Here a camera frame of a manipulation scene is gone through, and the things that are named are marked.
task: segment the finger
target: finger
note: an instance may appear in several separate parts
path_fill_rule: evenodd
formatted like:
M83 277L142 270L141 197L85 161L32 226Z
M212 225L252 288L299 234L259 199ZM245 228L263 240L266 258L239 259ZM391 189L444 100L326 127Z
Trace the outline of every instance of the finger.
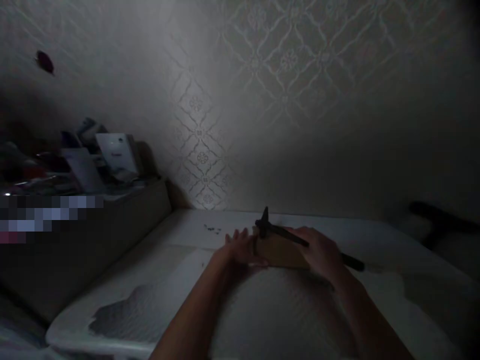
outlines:
M307 243L310 243L309 237L308 237L308 232L307 232L307 227L301 227L297 229L287 229L290 233L292 233L295 236L298 236L299 238L305 240Z
M265 266L252 266L250 269L249 269L249 273L248 275L249 276L253 276L255 274L258 274L259 272L261 271L265 271L266 269L268 269L268 267L265 267Z
M245 245L250 246L251 243L257 238L257 234L252 234L244 238Z
M302 255L305 255L305 251L308 249L307 247L300 245L299 243L294 242L293 245L300 251Z
M255 266L264 267L264 268L269 266L269 262L267 261L267 259L264 259L263 257L260 257L260 256L253 256L252 255L248 259L248 263L252 264L252 265L255 265Z

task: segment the white table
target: white table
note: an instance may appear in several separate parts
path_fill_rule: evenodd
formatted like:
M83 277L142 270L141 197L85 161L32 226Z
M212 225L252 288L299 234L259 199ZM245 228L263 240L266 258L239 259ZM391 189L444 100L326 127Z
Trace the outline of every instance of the white table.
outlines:
M223 245L226 233L251 228L260 217L174 212L54 320L47 341L70 351L147 359L213 249ZM468 276L382 222L277 214L270 214L270 221L314 227L342 252L375 269L353 273L416 359L462 358L459 347L472 331L465 329L476 326L471 306L480 299L478 284ZM338 323L329 308L336 307L335 297L321 286L316 287L320 292L305 289L315 282L307 278L270 268L243 282L222 309L212 355L307 359L320 351L325 359L347 356L339 348L351 346L348 330L320 325Z

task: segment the knife handle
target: knife handle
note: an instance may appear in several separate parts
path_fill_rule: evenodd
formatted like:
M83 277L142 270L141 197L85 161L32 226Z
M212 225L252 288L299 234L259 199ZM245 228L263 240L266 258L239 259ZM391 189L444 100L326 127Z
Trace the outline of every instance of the knife handle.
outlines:
M343 252L341 253L341 259L346 266L352 268L353 270L357 270L359 272L365 270L365 264L363 262L349 255L345 255Z
M276 233L277 235L280 235L283 238L293 241L294 243L300 244L303 247L308 248L310 245L307 241L303 240L301 237L292 234L290 231L285 230L283 227L270 225L270 231Z

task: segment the wall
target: wall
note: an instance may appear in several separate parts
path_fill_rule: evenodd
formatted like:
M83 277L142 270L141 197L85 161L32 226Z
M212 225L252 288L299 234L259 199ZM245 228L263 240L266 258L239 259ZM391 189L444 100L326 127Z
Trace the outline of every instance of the wall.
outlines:
M470 24L434 0L1 0L0 91L46 138L88 116L147 142L196 208L479 220Z

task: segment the black tool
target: black tool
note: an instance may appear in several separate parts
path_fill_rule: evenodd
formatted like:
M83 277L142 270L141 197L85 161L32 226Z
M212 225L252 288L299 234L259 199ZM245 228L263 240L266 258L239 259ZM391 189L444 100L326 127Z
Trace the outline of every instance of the black tool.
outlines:
M272 225L269 222L269 207L266 206L265 210L263 210L263 215L261 216L260 220L255 221L255 225L258 228L259 231L259 236L261 239L263 239L265 236L267 236L267 231L271 231L272 233L275 233L277 235L280 235L282 238L288 239L293 241L294 243L300 244L306 248L309 247L309 243L302 238L295 236L291 232L285 230L283 227ZM343 263L359 272L362 272L365 270L365 264L361 262L360 260L351 257L349 255L345 255L344 253L341 253L341 258L343 260Z
M410 204L409 210L413 214L431 221L431 232L422 241L423 246L430 250L448 233L475 234L480 232L480 225L460 219L426 202L414 201Z
M52 60L50 59L50 56L48 56L46 52L38 50L36 52L35 61L38 65L38 67L40 67L40 69L42 69L42 70L46 71L47 73L55 76L54 75L54 69L55 69L54 68L54 63L52 62Z

